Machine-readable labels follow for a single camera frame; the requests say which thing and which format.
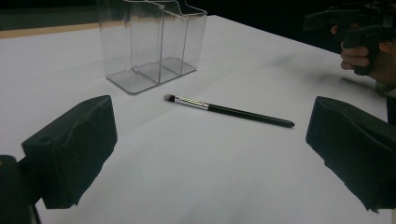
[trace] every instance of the metal ferrule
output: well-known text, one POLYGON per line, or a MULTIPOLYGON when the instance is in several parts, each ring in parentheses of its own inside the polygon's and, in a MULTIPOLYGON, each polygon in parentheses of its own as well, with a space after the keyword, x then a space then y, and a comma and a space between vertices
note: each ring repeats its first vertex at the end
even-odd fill
POLYGON ((175 96, 175 103, 181 104, 181 105, 189 105, 189 106, 194 106, 197 108, 205 109, 207 110, 209 108, 209 104, 201 101, 196 101, 180 96, 175 96))

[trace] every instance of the finger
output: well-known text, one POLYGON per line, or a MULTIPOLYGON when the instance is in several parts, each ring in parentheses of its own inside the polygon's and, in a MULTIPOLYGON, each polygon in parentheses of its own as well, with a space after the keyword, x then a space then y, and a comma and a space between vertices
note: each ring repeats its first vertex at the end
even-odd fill
POLYGON ((354 70, 355 66, 350 64, 350 63, 346 63, 344 61, 341 62, 341 68, 344 70, 354 70))
POLYGON ((330 32, 332 32, 332 34, 337 34, 337 30, 338 30, 338 26, 337 25, 334 25, 333 27, 332 27, 332 29, 330 30, 330 32))
POLYGON ((341 48, 343 52, 347 55, 354 57, 366 57, 369 54, 369 50, 366 47, 357 47, 353 49, 345 49, 343 48, 344 42, 341 43, 341 48))
POLYGON ((365 57, 356 57, 356 56, 351 56, 349 54, 346 54, 344 51, 341 52, 341 58, 345 63, 352 64, 354 66, 360 66, 360 67, 365 67, 369 65, 369 59, 365 57))
POLYGON ((379 49, 385 53, 396 53, 396 45, 394 44, 394 40, 390 40, 389 42, 379 43, 379 49))

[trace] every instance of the dark background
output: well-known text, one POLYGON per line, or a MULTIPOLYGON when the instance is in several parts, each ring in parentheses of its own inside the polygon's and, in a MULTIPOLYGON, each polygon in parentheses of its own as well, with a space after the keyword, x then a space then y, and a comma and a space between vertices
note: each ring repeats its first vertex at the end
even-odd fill
MULTIPOLYGON (((340 52, 339 44, 333 41, 330 26, 303 31, 303 25, 305 15, 338 6, 343 3, 341 0, 209 1, 187 0, 187 4, 207 11, 208 15, 218 15, 312 46, 340 52)), ((95 0, 0 0, 0 30, 97 21, 95 0)))

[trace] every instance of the makeup brush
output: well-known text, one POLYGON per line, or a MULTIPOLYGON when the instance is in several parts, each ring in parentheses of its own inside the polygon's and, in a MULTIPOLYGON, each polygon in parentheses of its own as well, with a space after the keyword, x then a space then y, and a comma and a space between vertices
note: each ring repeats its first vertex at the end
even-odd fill
POLYGON ((291 128, 294 126, 294 123, 289 120, 277 119, 277 118, 268 117, 268 116, 264 116, 264 115, 254 114, 254 113, 250 113, 247 111, 224 107, 221 105, 212 105, 212 104, 205 103, 202 101, 184 98, 181 96, 166 94, 163 97, 163 99, 166 101, 169 101, 169 102, 174 102, 174 103, 181 104, 181 105, 190 105, 190 106, 201 108, 204 110, 217 112, 217 113, 225 114, 225 115, 231 115, 231 116, 235 116, 235 117, 242 118, 242 119, 252 119, 252 120, 259 121, 259 122, 274 124, 277 126, 282 126, 282 127, 287 127, 287 128, 291 128))

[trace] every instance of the clear plastic organizer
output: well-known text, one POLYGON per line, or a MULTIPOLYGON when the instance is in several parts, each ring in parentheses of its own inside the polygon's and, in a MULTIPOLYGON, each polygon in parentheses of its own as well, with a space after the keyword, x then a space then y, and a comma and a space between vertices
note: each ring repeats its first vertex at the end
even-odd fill
POLYGON ((196 71, 207 13, 186 2, 97 0, 105 73, 130 94, 196 71))

